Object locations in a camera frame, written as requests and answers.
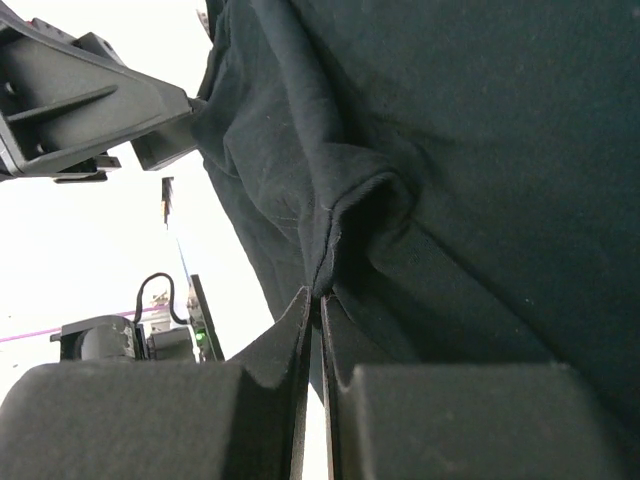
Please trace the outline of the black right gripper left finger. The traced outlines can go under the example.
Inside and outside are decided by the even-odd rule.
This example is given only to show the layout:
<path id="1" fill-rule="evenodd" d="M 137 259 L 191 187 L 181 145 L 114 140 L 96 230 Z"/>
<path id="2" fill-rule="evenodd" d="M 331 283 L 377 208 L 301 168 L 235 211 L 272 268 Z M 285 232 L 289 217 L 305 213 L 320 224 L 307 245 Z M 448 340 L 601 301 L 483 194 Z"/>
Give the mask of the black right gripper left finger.
<path id="1" fill-rule="evenodd" d="M 1 406 L 5 479 L 297 479 L 311 293 L 225 362 L 65 361 Z"/>

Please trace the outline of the black t shirt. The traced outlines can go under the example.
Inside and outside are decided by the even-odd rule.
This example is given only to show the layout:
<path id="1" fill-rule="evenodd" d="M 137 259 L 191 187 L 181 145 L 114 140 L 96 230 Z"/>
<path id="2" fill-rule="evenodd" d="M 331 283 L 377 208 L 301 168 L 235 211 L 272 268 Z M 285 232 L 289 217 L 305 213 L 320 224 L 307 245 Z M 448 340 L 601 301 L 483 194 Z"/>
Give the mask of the black t shirt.
<path id="1" fill-rule="evenodd" d="M 279 316 L 571 365 L 639 428 L 635 1 L 211 1 L 194 135 Z"/>

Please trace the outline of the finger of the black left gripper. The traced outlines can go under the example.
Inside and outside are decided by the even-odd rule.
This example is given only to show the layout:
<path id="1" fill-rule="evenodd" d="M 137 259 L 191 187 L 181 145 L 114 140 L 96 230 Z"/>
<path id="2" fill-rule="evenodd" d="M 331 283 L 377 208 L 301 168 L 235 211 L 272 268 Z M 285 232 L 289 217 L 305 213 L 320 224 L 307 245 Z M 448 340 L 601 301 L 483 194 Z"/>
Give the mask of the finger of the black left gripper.
<path id="1" fill-rule="evenodd" d="M 145 171 L 195 148 L 204 103 L 128 68 L 94 33 L 75 38 L 35 18 L 1 17 L 1 178 L 104 181 L 109 150 L 131 143 Z"/>

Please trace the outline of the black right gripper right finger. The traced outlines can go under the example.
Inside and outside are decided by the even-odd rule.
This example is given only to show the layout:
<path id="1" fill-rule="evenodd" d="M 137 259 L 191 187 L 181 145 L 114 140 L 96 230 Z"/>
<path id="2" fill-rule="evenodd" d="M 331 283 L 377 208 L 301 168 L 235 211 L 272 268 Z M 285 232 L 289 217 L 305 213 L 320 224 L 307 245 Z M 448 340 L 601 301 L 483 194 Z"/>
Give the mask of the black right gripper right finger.
<path id="1" fill-rule="evenodd" d="M 401 364 L 321 303 L 333 479 L 630 479 L 630 448 L 570 368 Z"/>

